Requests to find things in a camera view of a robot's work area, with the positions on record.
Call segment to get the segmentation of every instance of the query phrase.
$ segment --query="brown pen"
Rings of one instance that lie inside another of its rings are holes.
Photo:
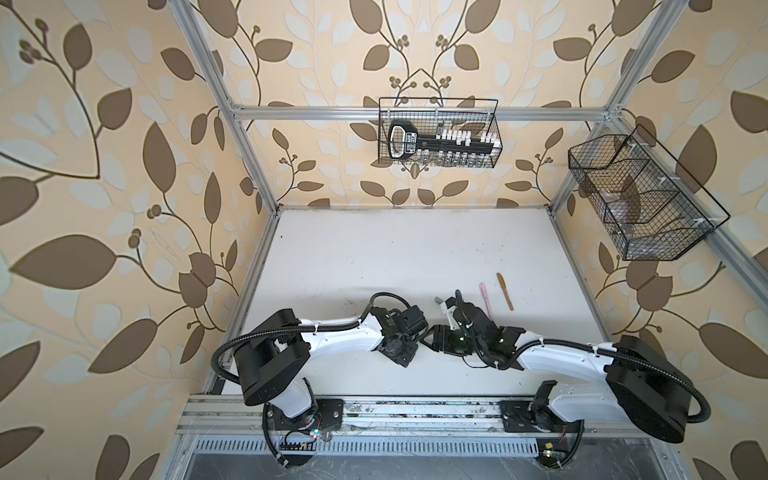
[[[496,276],[498,278],[498,284],[502,286],[502,291],[504,292],[504,297],[507,299],[509,309],[514,312],[515,308],[512,306],[512,301],[509,299],[509,292],[507,291],[507,284],[504,281],[504,277],[500,273],[496,273]]]

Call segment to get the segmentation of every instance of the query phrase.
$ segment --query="black wire basket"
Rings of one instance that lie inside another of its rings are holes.
[[[379,159],[405,168],[493,168],[504,147],[497,106],[497,100],[482,98],[443,98],[435,104],[435,98],[382,97]]]
[[[676,174],[667,175],[656,163],[652,146],[674,160]],[[572,147],[568,168],[623,260],[676,260],[730,218],[642,125],[629,135],[603,135]],[[705,213],[699,206],[704,202],[716,212]]]

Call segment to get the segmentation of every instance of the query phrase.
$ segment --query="robotic arm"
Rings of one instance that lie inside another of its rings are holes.
[[[400,300],[405,309],[373,306],[380,296]],[[417,306],[391,293],[375,294],[360,317],[317,322],[297,319],[291,309],[284,309],[252,332],[224,343],[211,364],[219,375],[242,386],[246,405],[270,402],[296,428],[310,425],[317,410],[309,383],[297,378],[307,361],[379,351],[407,367],[419,344],[454,356],[477,354],[486,365],[500,370],[546,370],[588,382],[541,384],[525,414],[543,431],[582,419],[629,421],[655,438],[679,443],[687,423],[709,417],[709,405],[692,382],[636,337],[585,345],[544,338],[518,327],[498,327],[480,308],[464,302],[458,290],[441,307],[449,325],[431,328]],[[240,377],[219,363],[230,348],[235,348]],[[689,416],[691,396],[699,402],[700,412]]]

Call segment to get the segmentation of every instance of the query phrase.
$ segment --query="beige wallpaper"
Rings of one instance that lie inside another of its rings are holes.
[[[768,268],[768,3],[691,2],[624,112],[733,215],[723,228]]]
[[[681,447],[693,475],[768,478],[765,312],[705,243],[674,262],[621,261],[579,194],[558,222],[612,336],[635,335],[650,343],[710,402],[712,416],[688,425]]]
[[[192,0],[230,95],[360,106],[364,96],[597,107],[654,0]]]
[[[0,0],[0,478],[156,473],[266,222],[162,3]]]
[[[501,122],[503,153],[488,169],[377,159],[371,123],[254,121],[246,127],[279,203],[314,207],[546,205],[568,171],[568,148],[588,133],[584,122]]]

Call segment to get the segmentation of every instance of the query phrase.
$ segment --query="wire mesh basket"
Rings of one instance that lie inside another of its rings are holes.
[[[568,168],[624,260],[676,260],[730,218],[728,212],[653,135],[603,135],[568,150]],[[648,149],[674,160],[667,175]],[[687,189],[695,194],[686,193]],[[704,213],[702,200],[711,210]]]
[[[493,168],[503,148],[497,106],[497,100],[480,98],[443,98],[435,104],[435,98],[382,97],[379,158],[404,168]]]

